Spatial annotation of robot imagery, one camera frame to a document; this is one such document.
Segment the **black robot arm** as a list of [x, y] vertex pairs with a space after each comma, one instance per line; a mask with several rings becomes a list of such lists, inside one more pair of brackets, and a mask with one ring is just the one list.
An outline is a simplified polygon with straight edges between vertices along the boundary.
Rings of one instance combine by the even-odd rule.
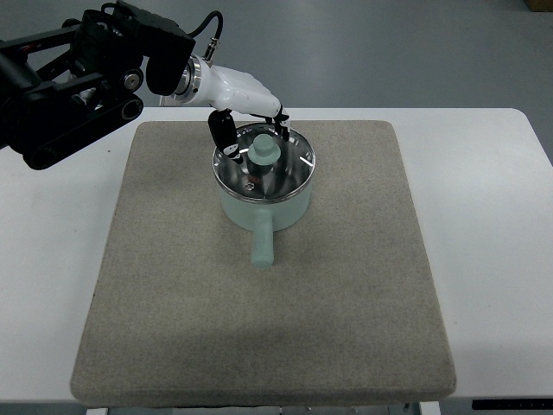
[[214, 10], [192, 32], [116, 1], [86, 10], [60, 29], [1, 44], [1, 146], [47, 169], [135, 120], [136, 92], [178, 92], [195, 38], [223, 16]]

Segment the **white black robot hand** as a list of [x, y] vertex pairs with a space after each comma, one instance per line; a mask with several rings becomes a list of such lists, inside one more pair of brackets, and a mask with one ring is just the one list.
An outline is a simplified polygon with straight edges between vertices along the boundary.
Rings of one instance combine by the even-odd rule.
[[183, 105], [210, 105], [208, 126], [217, 150], [237, 164], [243, 162], [232, 113], [249, 114], [275, 126], [289, 140], [290, 120], [280, 100], [251, 74], [209, 65], [191, 56], [171, 97]]

